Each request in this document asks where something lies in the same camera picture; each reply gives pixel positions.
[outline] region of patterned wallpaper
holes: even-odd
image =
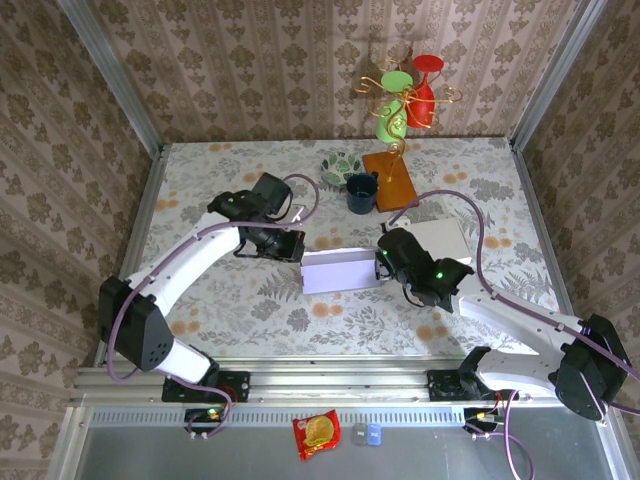
[[[0,2],[0,478],[44,478],[150,159],[55,2]]]
[[[353,79],[442,56],[432,135],[506,135],[577,0],[91,0],[166,143],[372,136]],[[413,66],[406,69],[412,73]],[[425,135],[414,130],[414,135]]]
[[[637,368],[640,2],[607,3],[524,153],[576,313],[611,319]],[[637,383],[619,398],[640,407]]]

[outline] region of wooden cutting board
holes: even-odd
[[[379,212],[400,210],[418,196],[402,158],[398,159],[393,167],[393,174],[391,181],[389,181],[391,165],[396,155],[396,153],[381,152],[362,157],[367,173],[378,172],[380,188],[376,204]]]

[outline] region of gray floor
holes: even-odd
[[[560,408],[514,411],[513,433],[534,457],[536,478],[612,478],[595,424]],[[92,428],[77,480],[91,479],[511,479],[499,438],[476,440],[459,428],[383,430],[382,446],[358,447],[351,428],[335,449],[306,463],[290,428],[228,428],[191,441],[178,428]],[[528,478],[524,456],[516,467]]]

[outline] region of small blue object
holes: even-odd
[[[382,443],[382,427],[377,423],[367,425],[367,443],[377,447]]]

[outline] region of table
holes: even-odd
[[[307,222],[307,251],[375,245],[391,214],[352,214],[344,191],[320,178],[333,152],[383,151],[377,140],[174,144],[167,159],[143,252],[143,264],[187,233],[223,191],[250,189],[262,172],[304,173],[320,185],[320,206]],[[514,158],[503,138],[414,139],[405,162],[418,193],[460,191],[482,210],[488,227],[483,254],[487,278],[557,310],[539,240]],[[292,181],[294,203],[311,205],[313,190]],[[470,207],[453,197],[423,201],[412,222],[455,216],[472,252],[478,239]],[[309,354],[465,355],[477,345],[530,350],[484,324],[438,308],[409,305],[400,285],[322,295],[302,294],[298,265],[228,255],[207,270],[167,317],[182,341],[212,356]]]

